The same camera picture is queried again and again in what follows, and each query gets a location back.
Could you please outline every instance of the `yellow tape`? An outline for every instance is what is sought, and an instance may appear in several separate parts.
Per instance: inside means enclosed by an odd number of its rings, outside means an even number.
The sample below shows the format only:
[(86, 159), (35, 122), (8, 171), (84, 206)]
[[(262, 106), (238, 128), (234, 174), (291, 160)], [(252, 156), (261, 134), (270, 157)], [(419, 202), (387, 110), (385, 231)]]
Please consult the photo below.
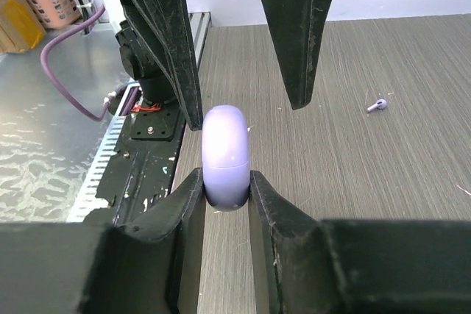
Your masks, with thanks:
[(38, 23), (33, 21), (28, 11), (15, 0), (7, 1), (3, 6), (3, 13), (30, 48), (36, 47), (43, 39), (44, 33)]

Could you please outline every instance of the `cardboard box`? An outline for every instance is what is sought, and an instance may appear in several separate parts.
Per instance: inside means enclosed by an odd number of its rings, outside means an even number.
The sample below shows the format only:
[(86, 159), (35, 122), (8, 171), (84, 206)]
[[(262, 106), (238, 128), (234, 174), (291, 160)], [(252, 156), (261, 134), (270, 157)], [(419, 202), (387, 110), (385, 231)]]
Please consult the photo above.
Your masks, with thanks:
[(0, 53), (22, 53), (46, 35), (26, 0), (0, 0)]

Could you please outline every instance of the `gray wood grain surface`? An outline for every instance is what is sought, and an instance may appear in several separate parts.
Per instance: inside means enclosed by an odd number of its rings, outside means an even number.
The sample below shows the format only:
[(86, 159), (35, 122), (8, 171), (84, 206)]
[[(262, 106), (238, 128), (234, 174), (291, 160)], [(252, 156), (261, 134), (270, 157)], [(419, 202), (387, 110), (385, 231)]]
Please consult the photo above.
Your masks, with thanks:
[[(470, 27), (471, 15), (328, 23), (312, 102), (296, 112), (267, 27), (211, 29), (204, 109), (240, 107), (252, 169), (314, 218), (469, 220)], [(388, 108), (366, 114), (378, 98)], [(200, 143), (186, 133), (177, 185), (201, 166)], [(255, 313), (246, 208), (208, 208), (205, 227), (199, 313)]]

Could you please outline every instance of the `purple cable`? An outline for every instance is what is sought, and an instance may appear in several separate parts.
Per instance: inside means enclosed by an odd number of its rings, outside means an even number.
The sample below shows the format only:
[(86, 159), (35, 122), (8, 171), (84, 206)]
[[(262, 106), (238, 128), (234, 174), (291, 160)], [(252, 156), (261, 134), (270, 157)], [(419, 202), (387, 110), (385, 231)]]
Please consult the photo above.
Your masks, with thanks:
[(57, 36), (53, 40), (51, 40), (49, 43), (47, 43), (43, 50), (41, 51), (41, 56), (40, 56), (40, 61), (41, 61), (41, 66), (43, 67), (44, 72), (48, 76), (48, 78), (51, 80), (52, 84), (57, 88), (57, 90), (64, 96), (71, 104), (77, 108), (81, 113), (92, 119), (93, 121), (101, 121), (103, 120), (103, 117), (105, 116), (108, 107), (110, 106), (110, 102), (106, 101), (103, 104), (102, 111), (100, 112), (99, 115), (94, 115), (92, 112), (87, 110), (85, 107), (83, 107), (68, 91), (67, 89), (59, 82), (57, 77), (54, 75), (52, 72), (51, 68), (49, 67), (48, 61), (47, 61), (47, 56), (49, 55), (49, 52), (59, 43), (62, 41), (66, 40), (67, 38), (75, 35), (76, 33), (82, 31), (85, 27), (90, 26), (93, 24), (95, 21), (97, 21), (100, 16), (103, 15), (105, 12), (105, 7), (101, 6), (96, 13), (94, 13), (88, 20), (83, 21), (81, 24), (74, 26), (72, 29), (68, 30), (67, 32), (62, 33), (61, 35)]
[(134, 103), (135, 103), (135, 97), (138, 95), (138, 92), (139, 92), (139, 88), (131, 88), (131, 92), (130, 94), (128, 95), (127, 97), (127, 102), (126, 104), (124, 105), (124, 108), (123, 110), (121, 111), (121, 114), (120, 115), (127, 115), (129, 114), (130, 110), (132, 109), (132, 107), (134, 106)]

